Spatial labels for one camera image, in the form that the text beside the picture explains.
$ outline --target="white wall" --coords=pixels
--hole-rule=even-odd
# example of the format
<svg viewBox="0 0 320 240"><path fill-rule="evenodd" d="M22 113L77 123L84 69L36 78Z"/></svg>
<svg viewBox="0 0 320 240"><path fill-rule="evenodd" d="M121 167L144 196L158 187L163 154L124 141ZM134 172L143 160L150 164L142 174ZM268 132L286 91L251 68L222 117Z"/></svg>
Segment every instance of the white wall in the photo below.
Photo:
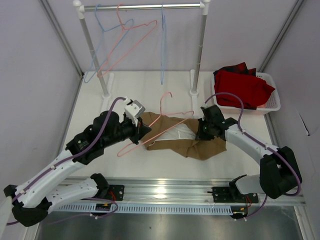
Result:
<svg viewBox="0 0 320 240"><path fill-rule="evenodd" d="M61 27L81 65L87 70L91 57L72 0L50 0ZM84 5L161 4L194 3L197 0L82 0ZM203 71L213 71L220 67L247 62L251 68L259 67L267 55L282 24L285 22L296 0L212 0L210 3L205 32L202 65ZM164 11L167 21L168 68L188 71L195 68L195 58L199 41L201 10L168 9ZM116 13L99 12L104 27L118 25ZM159 70L161 43L161 11L121 11L126 21L134 18L135 24L158 20L159 25L144 42L131 52L115 70ZM87 25L96 46L101 31L93 12L85 14ZM146 33L146 29L133 29L127 40L112 55L115 62ZM116 41L120 31L105 34L106 41L98 58L102 61Z"/></svg>
<svg viewBox="0 0 320 240"><path fill-rule="evenodd" d="M282 145L294 150L303 194L320 238L320 1L307 0L266 72L275 80L281 110L272 114Z"/></svg>
<svg viewBox="0 0 320 240"><path fill-rule="evenodd" d="M0 23L2 192L56 156L79 77L38 1L0 1ZM24 230L7 226L2 239L18 240Z"/></svg>

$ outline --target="clothing rack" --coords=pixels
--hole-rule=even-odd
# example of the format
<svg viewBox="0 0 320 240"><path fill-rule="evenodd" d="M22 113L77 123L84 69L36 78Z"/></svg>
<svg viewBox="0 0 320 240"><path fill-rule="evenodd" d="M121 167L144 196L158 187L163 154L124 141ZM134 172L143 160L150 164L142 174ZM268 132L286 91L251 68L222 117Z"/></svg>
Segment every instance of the clothing rack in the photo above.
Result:
<svg viewBox="0 0 320 240"><path fill-rule="evenodd" d="M96 55L96 51L94 48L94 45L91 40L90 32L88 30L88 26L85 19L85 14L88 12L94 12L95 9L97 11L116 11L117 8L119 11L128 11L128 10L161 10L161 9L201 9L202 17L201 17L201 23L200 23L200 34L199 34L199 43L198 43L198 53L197 53L197 59L195 63L194 70L190 71L190 91L189 95L191 97L192 101L192 110L194 111L194 117L198 117L198 79L199 79L199 71L200 71L200 65L201 65L201 56L203 51L203 44L204 44L204 37L205 37L205 30L206 30L206 21L207 21L207 15L209 11L209 3L210 0L204 0L199 3L179 3L179 4L141 4L141 5L101 5L96 8L96 6L85 6L82 5L82 3L79 0L73 1L73 6L76 8L80 24L83 30L83 34L86 39L86 43L89 47L90 54L95 66L95 70L98 72L100 68L100 64L98 61L98 57ZM109 74L109 79L106 84L104 77L102 74L98 75L102 90L103 90L103 104L102 104L102 111L106 110L108 106L108 101L111 98L111 89L113 85L114 80L114 74Z"/></svg>

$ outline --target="laundry basket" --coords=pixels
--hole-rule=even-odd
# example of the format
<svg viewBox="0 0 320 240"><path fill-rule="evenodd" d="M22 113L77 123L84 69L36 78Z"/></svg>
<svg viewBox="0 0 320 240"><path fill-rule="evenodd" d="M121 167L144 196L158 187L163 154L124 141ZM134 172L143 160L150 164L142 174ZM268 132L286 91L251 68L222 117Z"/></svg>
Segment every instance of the laundry basket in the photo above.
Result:
<svg viewBox="0 0 320 240"><path fill-rule="evenodd" d="M280 98L279 98L279 94L276 88L276 84L273 80L273 78L271 77L270 74L264 73L264 72L257 72L256 76L258 78L261 78L263 80L266 81L267 84L269 84L270 86L274 87L275 90L272 92L270 98L268 99L268 101L266 102L266 107L265 108L257 108L256 110L251 110L251 109L245 109L244 111L246 113L251 113L251 114L258 114L258 115L264 115L267 114L269 112L272 111L278 111L280 109ZM215 92L215 76L212 75L212 79L211 79L211 83L212 83L212 91L213 93ZM237 107L233 107L233 106L221 106L217 103L217 98L216 96L213 97L213 101L214 104L217 105L221 111L223 113L238 113L241 109L237 108Z"/></svg>

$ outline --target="red cloth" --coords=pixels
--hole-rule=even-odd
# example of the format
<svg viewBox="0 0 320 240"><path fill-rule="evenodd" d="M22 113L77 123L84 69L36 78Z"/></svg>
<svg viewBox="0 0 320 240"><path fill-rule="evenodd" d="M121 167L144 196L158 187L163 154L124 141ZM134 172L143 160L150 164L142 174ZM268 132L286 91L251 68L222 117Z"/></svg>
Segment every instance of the red cloth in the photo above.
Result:
<svg viewBox="0 0 320 240"><path fill-rule="evenodd" d="M219 70L215 74L214 90L216 93L235 94L243 101L245 108L252 109L265 104L275 88L256 76ZM233 96L218 95L216 98L221 106L241 108L240 102Z"/></svg>

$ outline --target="brown garment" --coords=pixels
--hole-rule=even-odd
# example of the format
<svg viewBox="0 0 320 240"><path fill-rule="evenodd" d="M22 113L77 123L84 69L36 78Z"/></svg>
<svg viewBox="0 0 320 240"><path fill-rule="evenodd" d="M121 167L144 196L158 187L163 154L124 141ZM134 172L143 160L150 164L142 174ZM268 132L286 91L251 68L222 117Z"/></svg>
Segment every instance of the brown garment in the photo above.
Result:
<svg viewBox="0 0 320 240"><path fill-rule="evenodd" d="M159 114L153 112L145 112L141 115L143 123L146 125L151 124L157 119ZM146 141L171 126L182 121L182 118L161 116L158 121L152 125L152 131L142 138L142 141ZM187 127L197 134L198 132L198 119L187 119L183 122ZM199 141L194 139L177 139L177 140L159 140L156 138L147 142L145 145L147 150L159 150L159 149L171 149L176 153L184 156L191 157L199 160L207 160L214 155L226 151L226 142L220 138L215 138L211 141Z"/></svg>

